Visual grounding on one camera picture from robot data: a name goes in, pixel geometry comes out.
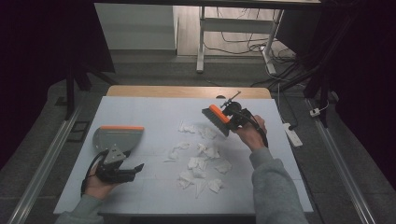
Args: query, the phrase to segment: gray sweater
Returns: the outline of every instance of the gray sweater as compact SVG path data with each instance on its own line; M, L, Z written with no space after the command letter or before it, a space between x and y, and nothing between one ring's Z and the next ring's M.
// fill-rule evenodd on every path
M254 172L253 198L256 223L308 223L303 208L288 172L281 160L274 160L268 148L255 150L250 154ZM104 223L98 211L102 201L83 195L72 212L62 213L56 224L99 224Z

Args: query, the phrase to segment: wooden table edge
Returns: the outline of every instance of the wooden table edge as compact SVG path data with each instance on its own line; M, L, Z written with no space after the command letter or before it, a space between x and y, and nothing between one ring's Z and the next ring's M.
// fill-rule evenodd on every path
M239 99L272 99L265 88L249 87L187 87L187 86L111 86L106 96L126 97L176 97L176 98L216 98L220 95L230 98L237 94Z

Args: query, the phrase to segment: paper scrap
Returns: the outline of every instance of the paper scrap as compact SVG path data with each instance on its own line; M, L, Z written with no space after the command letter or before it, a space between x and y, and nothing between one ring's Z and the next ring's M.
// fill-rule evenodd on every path
M207 166L207 161L198 161L198 167L202 170L205 171Z
M174 148L188 149L190 147L190 145L191 144L188 142L180 142Z
M195 178L205 178L206 177L206 173L198 168L192 168L192 175Z
M224 160L219 165L215 166L215 169L219 171L221 174L227 174L231 170L233 166L226 160Z
M198 143L198 150L205 153L210 159L220 158L219 149L217 147L206 147L204 144Z
M200 134L203 138L212 139L212 140L215 139L215 137L218 135L215 131L207 127L200 130Z
M182 120L178 126L178 131L181 133L195 133L195 128L194 125L184 125Z
M174 151L174 150L170 151L168 154L168 158L171 160L174 160L174 161L177 160L178 159L177 151Z
M196 182L196 192L195 192L195 198L197 199L198 196L202 193L202 191L204 191L204 189L206 188L207 185L207 181L206 180L199 180Z
M190 184L193 184L194 176L191 172L181 172L178 176L178 183L183 189L186 189Z
M210 180L207 185L209 186L209 189L211 189L213 192L219 193L222 181L220 179Z
M190 169L195 168L197 166L199 166L200 168L206 168L205 164L203 162L205 162L206 158L203 157L191 157L189 164L187 165L187 167Z

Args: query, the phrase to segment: brush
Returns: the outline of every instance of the brush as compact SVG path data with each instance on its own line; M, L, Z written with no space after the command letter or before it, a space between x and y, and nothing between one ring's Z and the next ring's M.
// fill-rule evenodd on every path
M230 134L230 120L221 112L216 105L211 105L209 108L202 110L202 113L224 133L225 136Z

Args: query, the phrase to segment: dark background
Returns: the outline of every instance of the dark background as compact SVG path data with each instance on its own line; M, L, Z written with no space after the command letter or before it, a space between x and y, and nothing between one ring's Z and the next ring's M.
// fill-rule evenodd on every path
M396 5L368 1L331 64L336 111L396 189Z
M1 1L1 167L18 148L47 101L49 87L82 63L114 72L93 3Z

